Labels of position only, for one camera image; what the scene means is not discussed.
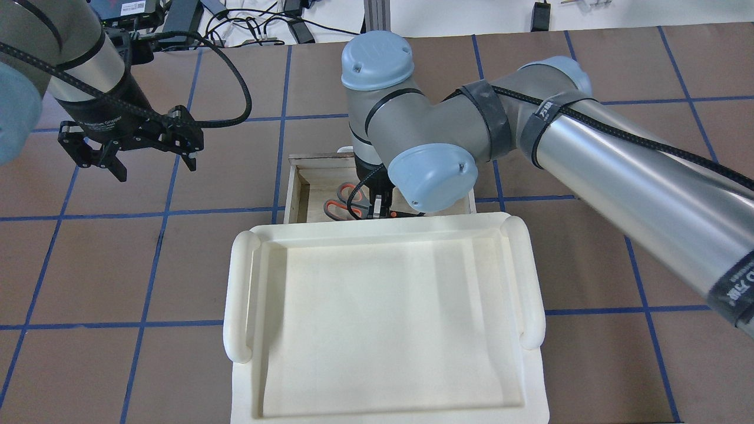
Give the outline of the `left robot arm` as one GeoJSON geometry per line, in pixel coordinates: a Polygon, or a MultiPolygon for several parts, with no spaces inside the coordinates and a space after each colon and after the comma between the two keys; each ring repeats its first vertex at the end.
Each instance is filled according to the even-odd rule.
{"type": "Polygon", "coordinates": [[[130,72],[131,42],[105,29],[84,1],[2,2],[2,164],[21,155],[41,117],[45,94],[70,116],[58,142],[78,167],[100,167],[118,181],[118,153],[175,153],[189,171],[204,134],[183,105],[154,111],[130,72]]]}

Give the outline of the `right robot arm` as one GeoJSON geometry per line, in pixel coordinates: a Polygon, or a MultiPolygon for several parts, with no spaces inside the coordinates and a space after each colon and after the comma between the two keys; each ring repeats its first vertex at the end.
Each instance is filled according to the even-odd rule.
{"type": "Polygon", "coordinates": [[[478,164],[519,150],[752,335],[752,180],[600,104],[575,60],[531,62],[439,104],[393,32],[355,36],[341,63],[356,169],[372,196],[398,188],[414,210],[439,212],[473,188],[478,164]]]}

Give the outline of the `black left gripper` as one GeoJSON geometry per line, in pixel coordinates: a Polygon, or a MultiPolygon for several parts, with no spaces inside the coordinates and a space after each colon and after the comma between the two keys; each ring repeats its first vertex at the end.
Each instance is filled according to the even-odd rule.
{"type": "Polygon", "coordinates": [[[197,155],[204,150],[204,132],[196,128],[185,105],[148,118],[113,105],[65,105],[69,121],[59,126],[58,142],[83,168],[99,167],[119,182],[127,169],[119,152],[154,148],[181,157],[189,171],[197,171],[197,155]]]}

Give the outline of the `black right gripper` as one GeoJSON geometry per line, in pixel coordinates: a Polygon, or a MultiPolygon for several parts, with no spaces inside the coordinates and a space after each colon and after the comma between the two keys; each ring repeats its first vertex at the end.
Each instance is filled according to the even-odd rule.
{"type": "Polygon", "coordinates": [[[366,219],[389,217],[394,185],[384,165],[356,165],[361,190],[368,195],[366,219]]]}

